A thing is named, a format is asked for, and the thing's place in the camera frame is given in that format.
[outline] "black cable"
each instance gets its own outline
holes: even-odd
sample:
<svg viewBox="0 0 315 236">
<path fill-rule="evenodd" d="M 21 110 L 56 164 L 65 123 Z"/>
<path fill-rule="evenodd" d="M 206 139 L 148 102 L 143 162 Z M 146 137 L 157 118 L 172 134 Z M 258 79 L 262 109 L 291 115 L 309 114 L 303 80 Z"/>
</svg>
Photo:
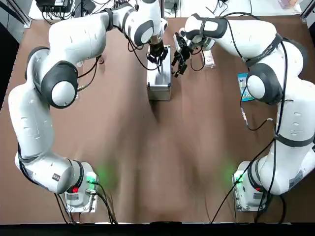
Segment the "black cable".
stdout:
<svg viewBox="0 0 315 236">
<path fill-rule="evenodd" d="M 206 194 L 204 195 L 204 198 L 205 198 L 204 200 L 205 200 L 206 214 L 207 214 L 209 222 L 211 222 L 211 219 L 210 219 L 210 216 L 209 216 L 209 212 L 208 212 L 208 207 L 207 207 L 207 196 L 206 196 Z"/>
<path fill-rule="evenodd" d="M 202 70 L 202 69 L 205 67 L 206 59 L 205 59 L 205 54 L 203 53 L 203 50 L 202 50 L 202 46 L 201 46 L 201 53 L 202 53 L 202 56 L 203 56 L 203 63 L 202 63 L 201 68 L 198 69 L 198 70 L 196 70 L 196 69 L 193 68 L 193 66 L 192 66 L 192 58 L 190 58 L 190 66 L 191 66 L 191 68 L 192 68 L 193 71 L 200 71 L 200 70 Z"/>
<path fill-rule="evenodd" d="M 236 206 L 235 206 L 235 193 L 233 193 L 233 205 L 234 205 L 234 218 L 235 218 L 235 223 L 237 223 L 237 218 L 236 218 Z"/>
<path fill-rule="evenodd" d="M 139 61 L 140 64 L 143 66 L 143 68 L 145 68 L 145 69 L 147 69 L 147 70 L 151 70 L 151 71 L 156 70 L 156 69 L 158 68 L 158 67 L 156 67 L 156 68 L 154 68 L 154 69 L 149 69 L 149 68 L 147 68 L 147 67 L 142 63 L 142 61 L 139 59 L 137 53 L 135 52 L 136 49 L 133 47 L 133 45 L 132 45 L 131 42 L 130 42 L 130 45 L 131 45 L 131 47 L 132 47 L 133 53 L 135 54 L 135 56 L 137 57 L 138 61 Z"/>
<path fill-rule="evenodd" d="M 58 203 L 58 207 L 59 207 L 60 213 L 61 213 L 61 215 L 63 216 L 64 222 L 65 222 L 66 224 L 69 224 L 69 222 L 67 222 L 66 219 L 65 219 L 65 217 L 64 217 L 63 210 L 61 209 L 61 206 L 60 206 L 60 203 L 59 203 L 59 200 L 58 200 L 58 198 L 57 198 L 56 193 L 54 193 L 54 195 L 55 195 L 56 201 L 57 201 L 57 203 Z"/>
<path fill-rule="evenodd" d="M 129 47 L 131 43 L 132 43 L 131 41 L 128 42 L 128 51 L 133 52 L 133 49 L 130 49 L 130 47 Z M 134 46 L 134 50 L 142 50 L 143 47 L 144 47 L 144 45 L 142 45 L 142 46 L 135 46 L 134 44 L 133 44 L 133 46 Z"/>
<path fill-rule="evenodd" d="M 284 103 L 285 103 L 285 89 L 286 89 L 286 81 L 287 81 L 287 53 L 286 53 L 286 49 L 284 46 L 283 42 L 280 42 L 281 46 L 283 48 L 283 52 L 284 52 L 284 60 L 285 60 L 285 69 L 284 69 L 284 81 L 283 81 L 283 92 L 282 92 L 282 99 L 281 99 L 281 106 L 280 106 L 280 114 L 279 114 L 279 124 L 278 124 L 278 128 L 276 131 L 276 135 L 278 135 L 279 131 L 280 131 L 280 126 L 281 126 L 281 122 L 282 122 L 282 113 L 284 110 Z"/>
<path fill-rule="evenodd" d="M 103 186 L 102 186 L 100 183 L 97 183 L 97 182 L 93 182 L 93 184 L 98 185 L 98 186 L 102 189 L 103 194 L 104 194 L 104 199 L 106 200 L 106 202 L 109 202 L 109 199 L 110 199 L 110 198 L 107 197 L 107 194 L 106 194 L 106 192 L 105 192 Z M 113 216 L 114 216 L 114 219 L 116 219 L 115 212 L 114 212 L 113 201 L 111 200 L 109 204 L 110 204 L 110 209 L 107 209 L 107 211 L 111 210 L 111 212 L 112 212 L 112 214 L 113 214 Z"/>
<path fill-rule="evenodd" d="M 99 58 L 100 58 L 100 57 L 96 57 L 95 63 L 94 63 L 94 65 L 92 66 L 92 68 L 91 68 L 90 70 L 88 70 L 87 72 L 83 73 L 82 75 L 79 75 L 79 76 L 78 76 L 78 79 L 81 78 L 81 77 L 83 77 L 83 76 L 86 76 L 87 74 L 89 74 L 89 73 L 96 67 Z"/>
<path fill-rule="evenodd" d="M 200 48 L 200 50 L 199 50 L 198 52 L 196 52 L 196 53 L 191 53 L 191 54 L 192 54 L 192 55 L 196 55 L 196 54 L 200 53 L 201 50 L 202 50 L 202 47 Z"/>
<path fill-rule="evenodd" d="M 241 179 L 242 176 L 245 174 L 245 172 L 248 170 L 248 168 L 252 165 L 252 163 L 272 144 L 272 142 L 274 141 L 275 139 L 273 138 L 271 140 L 271 142 L 262 150 L 260 151 L 252 160 L 251 162 L 248 164 L 248 166 L 245 168 L 245 170 L 243 171 L 243 173 L 240 175 L 240 177 L 238 179 Z M 225 198 L 223 199 L 221 205 L 219 206 L 215 216 L 213 217 L 213 220 L 211 221 L 211 224 L 214 222 L 216 216 L 218 215 L 223 203 L 225 202 L 225 200 L 227 199 L 228 195 L 233 191 L 234 187 L 239 183 L 239 181 L 235 181 L 235 183 L 233 184 L 232 188 L 230 189 L 230 191 L 227 193 L 227 195 L 225 196 Z"/>
<path fill-rule="evenodd" d="M 105 5 L 107 5 L 109 2 L 111 2 L 112 0 L 108 0 L 106 3 L 103 3 L 103 5 L 96 11 L 96 12 L 92 12 L 90 15 L 94 15 L 94 14 L 97 14 L 97 13 L 99 13 L 101 10 L 102 10 L 102 8 L 105 6 Z"/>
<path fill-rule="evenodd" d="M 243 14 L 243 15 L 251 16 L 251 17 L 255 18 L 256 20 L 261 21 L 261 19 L 258 18 L 257 16 L 254 16 L 254 15 L 251 14 L 251 13 L 247 13 L 247 12 L 243 12 L 243 11 L 231 12 L 231 13 L 228 13 L 228 14 L 222 16 L 222 18 L 225 18 L 225 17 L 227 17 L 227 16 L 231 16 L 231 15 L 235 15 L 235 14 Z"/>
<path fill-rule="evenodd" d="M 104 198 L 100 193 L 97 193 L 97 195 L 102 199 L 102 201 L 104 202 L 104 204 L 105 204 L 106 207 L 107 207 L 109 220 L 111 221 L 111 223 L 113 222 L 114 224 L 117 225 L 118 222 L 117 222 L 117 220 L 115 219 L 115 217 L 113 216 L 112 212 L 110 211 L 108 202 L 105 200 L 105 198 Z"/>
<path fill-rule="evenodd" d="M 9 20 L 10 20 L 10 14 L 8 13 L 8 21 L 6 23 L 6 29 L 8 29 L 8 27 L 9 27 Z"/>
<path fill-rule="evenodd" d="M 63 205 L 64 211 L 67 212 L 67 208 L 66 208 L 65 205 L 63 204 L 63 200 L 62 200 L 62 198 L 61 198 L 61 196 L 60 196 L 59 194 L 58 194 L 58 197 L 59 197 L 59 199 L 60 199 L 60 201 L 61 201 L 61 204 Z M 69 216 L 69 218 L 70 218 L 72 224 L 74 224 L 74 225 L 75 225 L 75 224 L 78 224 L 77 222 L 75 222 L 75 221 L 73 220 L 73 216 L 72 216 L 71 212 L 68 212 L 68 216 Z"/>
<path fill-rule="evenodd" d="M 95 62 L 95 64 L 94 64 L 94 66 L 92 67 L 92 69 L 95 68 L 92 79 L 91 79 L 90 82 L 88 82 L 86 85 L 80 86 L 80 87 L 78 88 L 78 92 L 80 92 L 80 91 L 86 89 L 86 88 L 87 88 L 88 86 L 90 86 L 91 83 L 93 82 L 93 80 L 94 80 L 94 78 L 95 78 L 95 75 L 96 75 L 96 69 L 97 69 L 97 62 L 98 62 L 98 60 L 99 60 L 99 57 L 96 58 L 96 62 Z M 91 71 L 92 69 L 90 69 L 88 72 L 84 73 L 84 74 L 81 75 L 80 77 L 87 75 L 88 73 L 90 73 L 90 71 Z"/>
<path fill-rule="evenodd" d="M 282 224 L 282 223 L 284 222 L 285 215 L 286 215 L 286 203 L 285 203 L 285 200 L 284 200 L 284 197 L 283 197 L 282 194 L 279 195 L 279 197 L 280 197 L 280 199 L 281 199 L 281 201 L 282 201 L 282 207 L 283 207 L 283 209 L 282 209 L 282 216 L 281 216 L 281 219 L 280 219 L 280 221 L 278 222 L 278 224 Z"/>
<path fill-rule="evenodd" d="M 173 10 L 174 10 L 175 18 L 176 18 L 176 12 L 177 12 L 177 3 L 174 3 L 174 6 L 173 6 Z"/>
<path fill-rule="evenodd" d="M 272 185 L 274 184 L 274 180 L 275 180 L 275 174 L 276 174 L 276 164 L 277 164 L 277 140 L 274 140 L 274 166 L 273 166 L 273 170 L 272 170 L 272 178 L 271 178 L 271 182 L 270 182 L 270 186 L 266 195 L 266 208 L 269 206 L 270 200 L 269 200 L 269 195 L 270 195 L 270 191 L 272 188 Z M 260 210 L 260 208 L 262 207 L 262 200 L 263 198 L 261 198 L 259 206 L 258 206 L 258 211 L 257 211 L 257 215 L 255 218 L 255 223 L 258 222 L 258 219 L 260 216 L 262 216 L 262 214 L 265 212 L 263 210 Z"/>
<path fill-rule="evenodd" d="M 219 17 L 220 17 L 224 12 L 226 12 L 226 11 L 228 10 L 228 5 L 227 5 L 225 2 L 222 2 L 222 6 L 223 6 L 223 5 L 225 5 L 226 8 L 220 13 Z"/>
<path fill-rule="evenodd" d="M 250 12 L 250 14 L 252 14 L 252 0 L 249 0 L 249 1 L 250 1 L 250 6 L 251 6 L 251 12 Z"/>
<path fill-rule="evenodd" d="M 102 3 L 99 3 L 99 2 L 97 2 L 97 1 L 95 1 L 95 0 L 91 0 L 91 1 L 94 2 L 94 3 L 96 3 L 96 4 L 102 5 Z"/>
<path fill-rule="evenodd" d="M 48 24 L 50 24 L 50 25 L 53 25 L 53 24 L 54 24 L 53 22 L 49 22 L 49 21 L 44 17 L 44 12 L 43 12 L 43 11 L 41 12 L 41 15 L 42 15 L 44 21 L 46 21 Z"/>
<path fill-rule="evenodd" d="M 257 130 L 259 130 L 267 121 L 272 121 L 272 122 L 273 122 L 273 119 L 268 118 L 268 119 L 266 119 L 263 123 L 261 123 L 261 125 L 258 126 L 257 128 L 250 128 L 250 126 L 249 126 L 249 124 L 248 124 L 248 122 L 247 122 L 247 119 L 246 119 L 246 115 L 245 115 L 243 106 L 242 106 L 242 103 L 243 103 L 243 102 L 242 102 L 242 99 L 243 99 L 243 96 L 244 96 L 244 93 L 245 93 L 246 89 L 247 89 L 247 85 L 245 86 L 245 88 L 244 88 L 244 90 L 243 90 L 243 92 L 242 92 L 242 95 L 241 95 L 240 108 L 241 108 L 241 111 L 242 111 L 242 114 L 243 114 L 244 121 L 245 121 L 245 123 L 246 123 L 246 127 L 247 127 L 249 130 L 251 130 L 251 131 L 257 131 Z"/>
</svg>

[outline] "label sticker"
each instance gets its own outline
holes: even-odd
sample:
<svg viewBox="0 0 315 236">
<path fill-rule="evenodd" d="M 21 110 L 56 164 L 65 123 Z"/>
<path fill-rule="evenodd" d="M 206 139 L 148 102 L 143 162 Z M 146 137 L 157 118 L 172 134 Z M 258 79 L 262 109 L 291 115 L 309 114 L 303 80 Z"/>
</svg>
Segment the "label sticker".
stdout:
<svg viewBox="0 0 315 236">
<path fill-rule="evenodd" d="M 261 198 L 262 198 L 262 193 L 254 193 L 253 198 L 254 198 L 255 200 L 261 199 Z"/>
<path fill-rule="evenodd" d="M 302 170 L 297 173 L 296 177 L 289 179 L 289 189 L 293 188 L 298 182 L 300 182 L 303 178 Z"/>
<path fill-rule="evenodd" d="M 60 179 L 60 176 L 58 174 L 54 173 L 52 179 L 58 182 Z"/>
<path fill-rule="evenodd" d="M 79 199 L 79 194 L 67 194 L 67 200 L 78 200 Z"/>
</svg>

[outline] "green light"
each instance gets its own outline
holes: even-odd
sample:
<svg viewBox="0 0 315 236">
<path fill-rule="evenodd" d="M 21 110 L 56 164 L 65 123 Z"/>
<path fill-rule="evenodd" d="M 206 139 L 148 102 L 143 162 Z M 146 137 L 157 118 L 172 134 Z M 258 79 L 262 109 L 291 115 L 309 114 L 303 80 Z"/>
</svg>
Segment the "green light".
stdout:
<svg viewBox="0 0 315 236">
<path fill-rule="evenodd" d="M 238 177 L 235 178 L 235 180 L 241 183 L 244 181 L 244 178 L 243 176 L 239 175 Z"/>
</svg>

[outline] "green led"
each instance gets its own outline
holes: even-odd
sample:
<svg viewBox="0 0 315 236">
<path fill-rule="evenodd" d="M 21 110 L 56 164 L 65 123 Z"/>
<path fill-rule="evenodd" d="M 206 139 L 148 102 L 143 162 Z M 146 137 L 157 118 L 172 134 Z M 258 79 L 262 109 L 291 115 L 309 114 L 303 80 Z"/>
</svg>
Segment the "green led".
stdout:
<svg viewBox="0 0 315 236">
<path fill-rule="evenodd" d="M 236 181 L 239 181 L 240 183 L 244 181 L 243 176 L 238 176 L 235 178 Z"/>
</svg>

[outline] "end effector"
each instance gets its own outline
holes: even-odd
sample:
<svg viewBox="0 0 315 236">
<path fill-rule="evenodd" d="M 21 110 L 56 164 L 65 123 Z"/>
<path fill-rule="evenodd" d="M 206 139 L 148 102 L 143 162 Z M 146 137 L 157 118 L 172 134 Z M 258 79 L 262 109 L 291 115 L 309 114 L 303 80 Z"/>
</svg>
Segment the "end effector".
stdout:
<svg viewBox="0 0 315 236">
<path fill-rule="evenodd" d="M 186 32 L 184 28 L 179 30 L 179 33 L 175 33 L 173 36 L 176 51 L 174 53 L 174 59 L 172 61 L 172 67 L 175 66 L 176 62 L 178 62 L 177 71 L 173 71 L 175 73 L 175 77 L 178 75 L 183 75 L 186 68 L 186 61 L 193 55 L 193 51 L 202 48 L 202 50 L 207 51 L 212 48 L 214 45 L 214 40 L 206 37 L 201 37 L 200 41 L 193 42 L 192 40 L 187 39 Z"/>
</svg>

